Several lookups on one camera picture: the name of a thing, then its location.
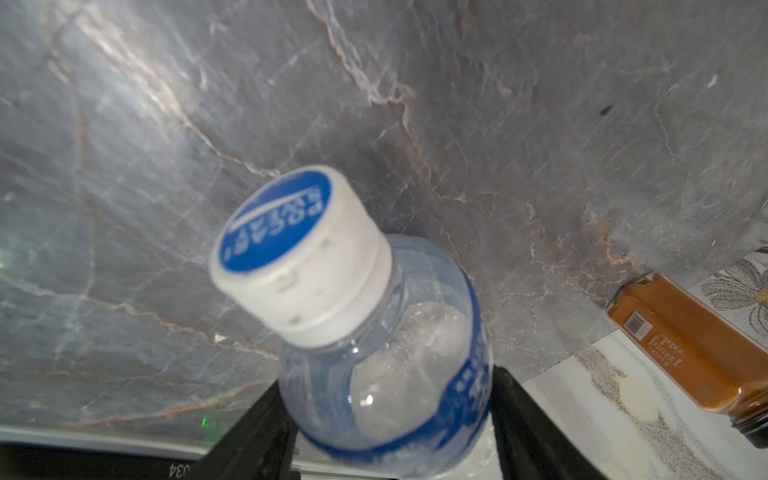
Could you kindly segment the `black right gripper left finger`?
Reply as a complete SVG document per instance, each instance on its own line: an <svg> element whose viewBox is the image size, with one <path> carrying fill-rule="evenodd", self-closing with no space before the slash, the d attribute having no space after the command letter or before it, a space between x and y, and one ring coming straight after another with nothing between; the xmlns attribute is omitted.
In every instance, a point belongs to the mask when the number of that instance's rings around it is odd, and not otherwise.
<svg viewBox="0 0 768 480"><path fill-rule="evenodd" d="M201 460L187 479L294 479L298 429L273 383Z"/></svg>

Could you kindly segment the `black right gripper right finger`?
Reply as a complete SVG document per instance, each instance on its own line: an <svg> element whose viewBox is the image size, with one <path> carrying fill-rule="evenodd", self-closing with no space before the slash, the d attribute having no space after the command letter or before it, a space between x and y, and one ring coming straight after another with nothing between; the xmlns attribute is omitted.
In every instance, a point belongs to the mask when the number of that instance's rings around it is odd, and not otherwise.
<svg viewBox="0 0 768 480"><path fill-rule="evenodd" d="M493 368L490 413L503 479L605 479L500 366Z"/></svg>

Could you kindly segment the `blue label bottle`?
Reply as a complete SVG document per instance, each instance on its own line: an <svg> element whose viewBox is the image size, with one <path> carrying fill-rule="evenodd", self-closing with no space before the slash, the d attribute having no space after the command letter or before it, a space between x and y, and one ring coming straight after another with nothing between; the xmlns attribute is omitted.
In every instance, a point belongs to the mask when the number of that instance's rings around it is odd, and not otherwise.
<svg viewBox="0 0 768 480"><path fill-rule="evenodd" d="M281 340L280 394L316 448L400 478L471 453L493 370L473 286L434 243L382 232L338 170L300 168L253 193L209 271Z"/></svg>

